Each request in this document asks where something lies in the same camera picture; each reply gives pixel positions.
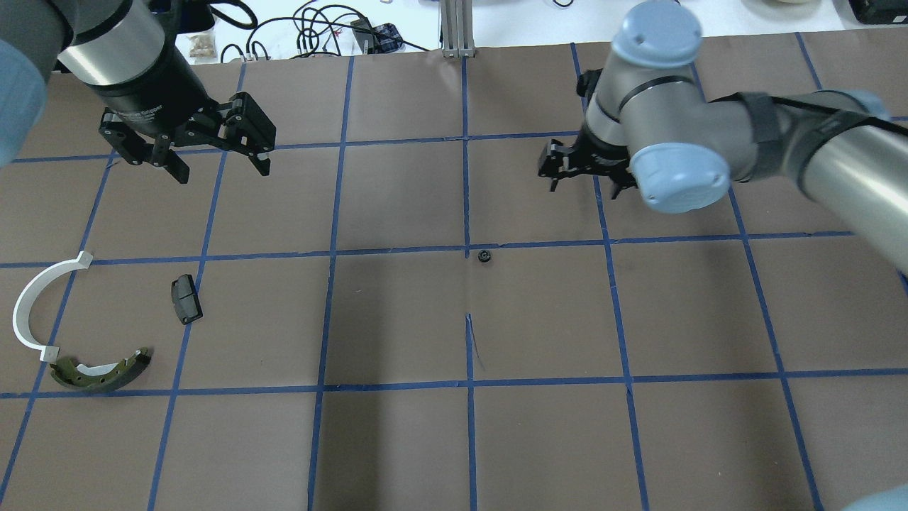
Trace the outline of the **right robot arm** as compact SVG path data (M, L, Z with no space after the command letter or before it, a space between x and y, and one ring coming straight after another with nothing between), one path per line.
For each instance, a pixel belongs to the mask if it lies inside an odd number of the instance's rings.
M697 17L675 1L636 4L604 66L584 72L572 145L551 140L538 175L552 189L578 175L635 188L656 212L710 206L733 183L786 177L899 271L907 266L906 129L865 90L800 96L737 92L704 100L693 64Z

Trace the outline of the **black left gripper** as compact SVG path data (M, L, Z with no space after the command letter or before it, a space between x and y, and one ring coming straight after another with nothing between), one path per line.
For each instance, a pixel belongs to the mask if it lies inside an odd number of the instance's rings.
M270 175L277 135L270 117L247 92L218 104L179 50L162 50L152 67L126 83L88 88L104 102L105 114L117 116L101 117L99 133L127 164L150 164L188 184L190 167L172 149L173 135L188 130L194 145L243 155L262 177Z

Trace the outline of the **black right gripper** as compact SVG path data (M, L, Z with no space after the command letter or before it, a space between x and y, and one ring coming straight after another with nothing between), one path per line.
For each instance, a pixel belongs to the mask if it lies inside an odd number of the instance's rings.
M626 189L637 188L638 183L629 168L629 150L625 145L603 141L588 125L582 125L574 145L548 141L538 159L538 177L549 181L550 193L557 190L563 179L580 175L607 175L612 182L610 200L615 200Z

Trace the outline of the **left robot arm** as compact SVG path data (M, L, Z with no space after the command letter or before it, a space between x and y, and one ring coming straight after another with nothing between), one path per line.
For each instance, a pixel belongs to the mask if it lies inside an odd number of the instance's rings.
M187 183L178 148L211 146L270 172L276 127L246 92L209 96L175 40L218 20L250 31L258 18L243 1L227 16L218 1L4 1L2 165L20 154L41 119L55 69L71 72L104 103L98 131L130 165L165 169Z

